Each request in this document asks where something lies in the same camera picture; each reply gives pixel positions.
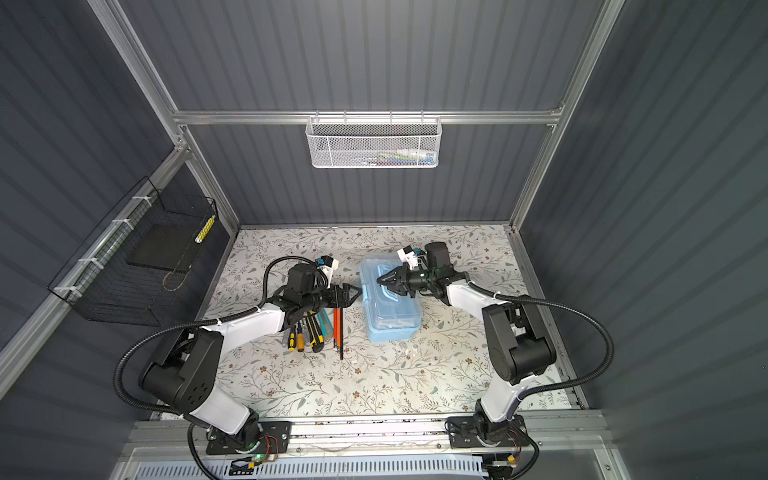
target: leaf pattern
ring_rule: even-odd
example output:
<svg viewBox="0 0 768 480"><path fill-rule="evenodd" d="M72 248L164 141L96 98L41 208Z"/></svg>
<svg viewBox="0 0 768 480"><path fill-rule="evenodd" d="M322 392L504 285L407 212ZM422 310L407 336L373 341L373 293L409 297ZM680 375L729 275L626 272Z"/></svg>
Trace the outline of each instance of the leaf pattern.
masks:
<svg viewBox="0 0 768 480"><path fill-rule="evenodd" d="M395 251L430 241L449 244L459 270L480 285L525 293L502 226L302 228L243 230L238 234L206 317L229 315L261 298L263 269L283 255L341 263L334 283L359 285L367 253ZM276 265L270 294L292 262ZM221 359L217 382L264 417L465 412L488 388L491 367L482 321L437 300L420 298L422 328L408 341L371 343L360 302L344 313L344 360L332 347L320 353L287 352L282 333L261 337ZM543 383L560 381L551 366ZM561 390L528 397L521 409L569 409Z"/></svg>

